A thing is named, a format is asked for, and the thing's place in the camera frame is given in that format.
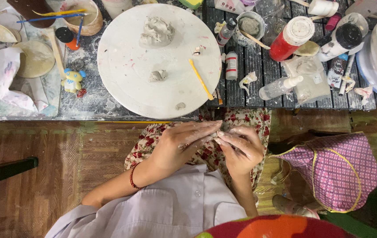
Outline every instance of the white label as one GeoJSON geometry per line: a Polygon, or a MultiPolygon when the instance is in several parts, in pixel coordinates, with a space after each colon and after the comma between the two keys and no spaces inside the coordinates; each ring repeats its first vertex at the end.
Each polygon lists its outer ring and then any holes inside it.
{"type": "Polygon", "coordinates": [[[313,81],[315,82],[315,84],[322,83],[321,74],[315,74],[315,75],[313,76],[313,81]]]}

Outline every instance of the white round board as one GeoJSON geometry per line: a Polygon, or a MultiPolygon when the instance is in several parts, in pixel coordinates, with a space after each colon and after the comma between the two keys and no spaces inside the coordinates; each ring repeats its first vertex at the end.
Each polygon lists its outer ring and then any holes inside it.
{"type": "Polygon", "coordinates": [[[195,15],[168,4],[146,4],[115,18],[103,33],[97,64],[103,84],[125,108],[154,119],[171,119],[191,113],[203,105],[207,94],[188,59],[212,93],[221,75],[221,52],[211,30],[195,15]],[[161,17],[175,29],[173,41],[162,48],[139,45],[144,22],[161,17]],[[196,47],[201,54],[193,56],[196,47]],[[149,82],[152,71],[166,70],[167,78],[149,82]],[[177,109],[183,102],[186,107],[177,109]]]}

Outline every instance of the yellow clay tool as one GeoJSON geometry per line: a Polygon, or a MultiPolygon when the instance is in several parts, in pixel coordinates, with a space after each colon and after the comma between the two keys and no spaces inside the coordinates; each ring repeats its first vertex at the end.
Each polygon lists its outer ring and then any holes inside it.
{"type": "Polygon", "coordinates": [[[212,96],[212,94],[210,94],[209,91],[207,90],[206,85],[203,83],[202,77],[200,77],[199,73],[197,73],[197,69],[196,69],[196,67],[194,67],[194,63],[193,63],[193,61],[192,61],[191,59],[188,59],[188,62],[190,62],[191,67],[193,68],[194,72],[196,73],[197,77],[199,78],[200,83],[202,84],[204,90],[205,90],[206,93],[207,93],[207,97],[209,98],[209,100],[213,100],[213,96],[212,96]]]}
{"type": "Polygon", "coordinates": [[[65,14],[70,14],[70,13],[76,13],[76,12],[82,12],[86,11],[87,9],[78,9],[78,10],[69,10],[69,11],[58,11],[58,12],[49,12],[49,13],[38,13],[33,11],[35,14],[40,15],[40,16],[57,16],[57,15],[65,15],[65,14]]]}

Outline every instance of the red bottle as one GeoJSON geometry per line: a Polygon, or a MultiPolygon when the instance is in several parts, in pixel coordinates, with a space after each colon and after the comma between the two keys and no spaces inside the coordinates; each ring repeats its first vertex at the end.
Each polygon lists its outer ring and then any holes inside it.
{"type": "Polygon", "coordinates": [[[315,32],[315,25],[307,17],[291,19],[269,46],[269,56],[275,61],[287,59],[301,45],[306,43],[315,32]]]}

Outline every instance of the woman's right hand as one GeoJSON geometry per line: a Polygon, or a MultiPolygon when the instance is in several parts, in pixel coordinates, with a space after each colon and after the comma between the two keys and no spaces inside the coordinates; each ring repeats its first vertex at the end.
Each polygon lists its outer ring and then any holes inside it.
{"type": "Polygon", "coordinates": [[[228,172],[233,179],[250,175],[250,171],[263,160],[264,147],[253,127],[236,126],[228,132],[219,131],[217,135],[219,138],[215,141],[226,157],[228,172]]]}

